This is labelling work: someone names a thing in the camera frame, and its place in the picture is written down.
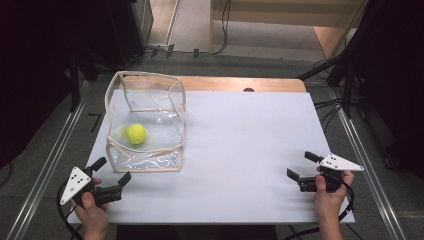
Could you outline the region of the person's right hand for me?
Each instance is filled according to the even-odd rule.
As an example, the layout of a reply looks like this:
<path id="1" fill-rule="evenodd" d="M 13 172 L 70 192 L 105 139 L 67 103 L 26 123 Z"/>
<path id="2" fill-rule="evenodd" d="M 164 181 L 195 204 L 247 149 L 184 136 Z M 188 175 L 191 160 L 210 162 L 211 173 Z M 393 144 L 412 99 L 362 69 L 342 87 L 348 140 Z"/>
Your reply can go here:
<path id="1" fill-rule="evenodd" d="M 339 222 L 341 205 L 347 195 L 347 188 L 342 184 L 335 192 L 326 190 L 326 180 L 323 176 L 315 177 L 317 192 L 315 195 L 315 210 L 320 222 Z"/>

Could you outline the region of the clear plastic bag beige trim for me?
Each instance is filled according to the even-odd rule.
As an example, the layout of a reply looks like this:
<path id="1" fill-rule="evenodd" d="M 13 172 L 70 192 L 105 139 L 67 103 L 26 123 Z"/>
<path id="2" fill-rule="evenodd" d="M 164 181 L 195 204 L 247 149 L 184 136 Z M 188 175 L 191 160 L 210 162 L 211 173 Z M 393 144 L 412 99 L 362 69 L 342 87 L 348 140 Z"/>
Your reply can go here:
<path id="1" fill-rule="evenodd" d="M 106 154 L 115 172 L 167 172 L 182 167 L 186 140 L 186 93 L 182 81 L 158 73 L 119 71 L 105 93 Z M 141 124 L 142 144 L 131 144 L 125 130 Z"/>

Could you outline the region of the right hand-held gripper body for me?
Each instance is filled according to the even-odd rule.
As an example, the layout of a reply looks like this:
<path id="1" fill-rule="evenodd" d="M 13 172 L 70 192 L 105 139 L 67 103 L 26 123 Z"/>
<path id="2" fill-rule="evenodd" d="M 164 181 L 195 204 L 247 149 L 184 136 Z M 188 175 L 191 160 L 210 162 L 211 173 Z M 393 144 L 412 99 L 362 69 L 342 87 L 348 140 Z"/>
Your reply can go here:
<path id="1" fill-rule="evenodd" d="M 363 166 L 332 153 L 323 157 L 318 164 L 318 172 L 325 178 L 326 190 L 330 193 L 335 192 L 342 185 L 344 171 L 365 170 Z"/>

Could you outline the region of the yellow tennis ball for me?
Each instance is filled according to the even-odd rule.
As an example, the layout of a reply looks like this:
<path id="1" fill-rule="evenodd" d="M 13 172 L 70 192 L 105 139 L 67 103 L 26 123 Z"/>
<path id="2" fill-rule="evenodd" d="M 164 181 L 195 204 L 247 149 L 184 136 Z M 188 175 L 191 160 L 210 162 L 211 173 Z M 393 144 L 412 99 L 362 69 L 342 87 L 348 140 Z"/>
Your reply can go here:
<path id="1" fill-rule="evenodd" d="M 125 137 L 131 144 L 142 144 L 147 138 L 147 130 L 141 124 L 132 124 L 126 128 Z"/>

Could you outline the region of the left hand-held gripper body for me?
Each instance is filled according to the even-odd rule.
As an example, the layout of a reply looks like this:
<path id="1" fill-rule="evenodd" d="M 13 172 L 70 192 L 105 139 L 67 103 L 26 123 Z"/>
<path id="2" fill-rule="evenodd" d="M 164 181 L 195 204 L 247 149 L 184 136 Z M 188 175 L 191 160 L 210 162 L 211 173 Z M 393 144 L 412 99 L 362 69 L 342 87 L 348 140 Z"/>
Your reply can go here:
<path id="1" fill-rule="evenodd" d="M 74 167 L 65 184 L 65 189 L 59 200 L 60 205 L 73 200 L 77 205 L 83 206 L 82 195 L 89 192 L 95 199 L 95 204 L 101 207 L 104 204 L 119 201 L 124 188 L 124 178 L 121 178 L 114 186 L 100 187 L 92 180 L 92 170 L 90 168 L 81 170 Z"/>

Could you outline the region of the person's left hand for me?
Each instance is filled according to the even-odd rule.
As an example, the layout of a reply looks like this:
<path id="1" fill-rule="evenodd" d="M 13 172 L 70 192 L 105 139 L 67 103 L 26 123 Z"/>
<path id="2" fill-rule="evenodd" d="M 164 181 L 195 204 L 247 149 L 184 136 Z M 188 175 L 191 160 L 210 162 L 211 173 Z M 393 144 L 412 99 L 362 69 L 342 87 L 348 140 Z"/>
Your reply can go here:
<path id="1" fill-rule="evenodd" d="M 87 232 L 107 232 L 109 229 L 109 219 L 106 213 L 108 205 L 98 207 L 92 193 L 85 192 L 82 195 L 83 206 L 79 206 L 71 201 L 76 215 L 82 223 L 84 234 Z"/>

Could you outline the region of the black tripod stand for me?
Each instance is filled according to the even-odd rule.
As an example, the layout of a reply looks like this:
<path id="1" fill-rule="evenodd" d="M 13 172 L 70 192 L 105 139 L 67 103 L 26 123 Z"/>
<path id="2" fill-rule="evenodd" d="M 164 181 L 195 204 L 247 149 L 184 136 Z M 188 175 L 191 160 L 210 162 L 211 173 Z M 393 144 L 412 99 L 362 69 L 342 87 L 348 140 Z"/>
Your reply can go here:
<path id="1" fill-rule="evenodd" d="M 325 60 L 322 64 L 313 67 L 311 70 L 298 76 L 298 79 L 305 81 L 327 69 L 331 69 L 326 83 L 329 87 L 336 87 L 344 81 L 342 96 L 342 109 L 348 118 L 351 118 L 352 92 L 354 86 L 355 66 L 351 60 L 351 54 L 343 50 L 339 55 L 331 60 Z"/>

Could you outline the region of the metal floor rail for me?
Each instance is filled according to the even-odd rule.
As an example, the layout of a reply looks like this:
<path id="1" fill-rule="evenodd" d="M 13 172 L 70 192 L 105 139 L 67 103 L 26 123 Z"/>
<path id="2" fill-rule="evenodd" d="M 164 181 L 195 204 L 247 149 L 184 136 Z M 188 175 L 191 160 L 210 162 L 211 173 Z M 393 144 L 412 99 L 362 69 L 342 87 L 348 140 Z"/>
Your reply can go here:
<path id="1" fill-rule="evenodd" d="M 380 179 L 372 165 L 366 149 L 359 137 L 354 122 L 341 110 L 338 113 L 346 135 L 360 165 L 363 165 L 364 177 L 374 198 L 380 216 L 386 226 L 391 240 L 407 240 L 392 204 L 386 194 Z"/>
<path id="2" fill-rule="evenodd" d="M 20 208 L 11 230 L 6 240 L 22 240 L 37 208 L 43 198 L 43 195 L 49 185 L 49 182 L 66 148 L 69 138 L 80 118 L 80 115 L 86 105 L 87 94 L 91 89 L 90 83 L 85 80 L 78 90 L 80 102 L 76 105 L 73 112 L 69 113 L 67 119 L 55 140 L 55 143 L 45 160 L 45 163 L 37 176 L 29 194 Z"/>

